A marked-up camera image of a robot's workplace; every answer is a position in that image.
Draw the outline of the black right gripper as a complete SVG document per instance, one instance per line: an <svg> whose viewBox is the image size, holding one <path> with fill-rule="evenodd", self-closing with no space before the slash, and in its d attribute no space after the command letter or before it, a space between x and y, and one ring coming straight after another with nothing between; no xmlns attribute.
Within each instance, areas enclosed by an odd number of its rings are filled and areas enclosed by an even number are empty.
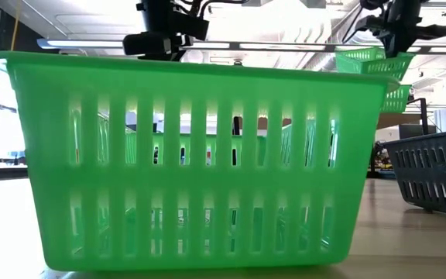
<svg viewBox="0 0 446 279"><path fill-rule="evenodd" d="M356 23L357 31L369 31L374 37L380 39L387 36L408 36L414 39L438 39L446 36L446 26L429 25L418 26L413 22L404 22L397 19L389 22L383 17L373 15L360 19ZM403 38L396 38L396 46L391 38L384 39L386 58L393 58L400 53L406 53L407 44Z"/></svg>

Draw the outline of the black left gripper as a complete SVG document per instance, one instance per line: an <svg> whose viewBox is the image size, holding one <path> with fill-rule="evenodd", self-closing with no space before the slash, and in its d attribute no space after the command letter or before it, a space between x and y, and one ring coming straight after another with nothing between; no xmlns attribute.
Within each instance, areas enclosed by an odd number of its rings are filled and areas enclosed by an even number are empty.
<svg viewBox="0 0 446 279"><path fill-rule="evenodd" d="M191 47L194 40L205 40L208 27L205 19L170 15L156 19L147 31L125 36L122 46L125 54L145 54L138 56L139 60L181 61L184 55L176 52L181 47Z"/></svg>

